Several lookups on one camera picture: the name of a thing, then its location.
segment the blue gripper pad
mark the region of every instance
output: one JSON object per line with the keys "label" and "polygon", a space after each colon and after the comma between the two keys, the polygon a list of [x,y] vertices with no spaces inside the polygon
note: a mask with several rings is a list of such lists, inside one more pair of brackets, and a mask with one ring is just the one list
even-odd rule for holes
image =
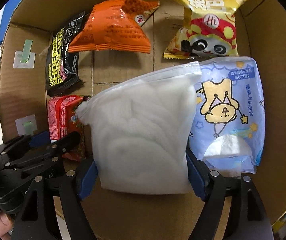
{"label": "blue gripper pad", "polygon": [[[206,187],[205,182],[199,171],[196,169],[190,157],[188,155],[186,155],[186,157],[187,157],[188,179],[192,185],[195,195],[197,197],[200,197],[201,200],[204,201],[207,197],[207,194],[205,192],[205,187]],[[85,199],[91,194],[97,176],[98,176],[98,169],[96,167],[95,162],[93,161],[92,165],[90,166],[87,173],[82,179],[81,190],[78,194],[81,200]]]}
{"label": "blue gripper pad", "polygon": [[81,200],[85,199],[87,196],[91,194],[93,186],[95,184],[96,178],[98,177],[98,169],[96,167],[95,162],[93,161],[92,165],[88,169],[87,173],[82,179],[81,190],[79,192],[79,198]]}
{"label": "blue gripper pad", "polygon": [[204,201],[207,197],[205,191],[205,182],[200,174],[200,172],[196,169],[190,157],[186,154],[187,160],[187,173],[188,179],[192,185],[193,191],[197,197],[200,197],[202,201]]}

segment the cardboard flap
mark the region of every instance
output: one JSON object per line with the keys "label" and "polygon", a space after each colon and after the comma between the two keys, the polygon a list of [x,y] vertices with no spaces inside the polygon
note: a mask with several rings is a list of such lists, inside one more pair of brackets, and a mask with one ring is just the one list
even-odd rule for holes
{"label": "cardboard flap", "polygon": [[266,132],[253,176],[272,223],[286,211],[286,11],[265,0],[245,18],[264,89]]}
{"label": "cardboard flap", "polygon": [[[3,141],[18,135],[15,120],[35,115],[37,132],[48,129],[45,100],[45,58],[39,54],[48,46],[50,33],[10,24],[0,62],[0,121]],[[22,51],[26,39],[36,53],[33,69],[13,68],[16,50]]]}

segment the finger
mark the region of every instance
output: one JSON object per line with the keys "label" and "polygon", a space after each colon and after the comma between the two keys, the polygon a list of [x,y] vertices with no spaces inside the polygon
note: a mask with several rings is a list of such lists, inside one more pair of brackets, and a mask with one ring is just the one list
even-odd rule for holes
{"label": "finger", "polygon": [[10,240],[10,238],[11,236],[8,233],[1,237],[2,240]]}
{"label": "finger", "polygon": [[12,220],[3,212],[0,213],[0,236],[5,235],[12,228]]}

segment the plastic wrapper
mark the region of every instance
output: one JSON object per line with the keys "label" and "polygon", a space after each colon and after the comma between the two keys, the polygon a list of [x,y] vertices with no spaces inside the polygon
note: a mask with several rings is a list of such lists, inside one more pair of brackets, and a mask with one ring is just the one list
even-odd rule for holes
{"label": "plastic wrapper", "polygon": [[152,72],[83,102],[103,188],[137,194],[191,190],[185,149],[196,108],[198,62]]}
{"label": "plastic wrapper", "polygon": [[265,111],[254,59],[222,57],[200,63],[190,148],[210,169],[237,177],[261,161]]}
{"label": "plastic wrapper", "polygon": [[69,52],[116,49],[150,53],[151,44],[141,26],[158,7],[158,1],[143,0],[108,0],[95,5]]}
{"label": "plastic wrapper", "polygon": [[53,34],[46,61],[46,89],[51,97],[81,81],[77,73],[79,53],[68,52],[71,40],[84,26],[85,12],[69,20]]}
{"label": "plastic wrapper", "polygon": [[48,122],[51,143],[73,131],[77,131],[81,135],[80,143],[71,151],[63,154],[63,157],[78,162],[86,158],[86,152],[84,126],[77,118],[75,110],[87,99],[88,96],[61,96],[54,97],[48,102]]}
{"label": "plastic wrapper", "polygon": [[184,6],[184,21],[164,58],[238,56],[234,13],[247,0],[174,1]]}

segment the blue packaging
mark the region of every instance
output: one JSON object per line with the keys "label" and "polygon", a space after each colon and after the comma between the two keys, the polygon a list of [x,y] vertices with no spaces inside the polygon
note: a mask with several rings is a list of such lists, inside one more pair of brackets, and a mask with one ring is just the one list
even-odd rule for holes
{"label": "blue packaging", "polygon": [[210,169],[255,173],[265,135],[265,111],[257,64],[250,57],[200,62],[190,148]]}

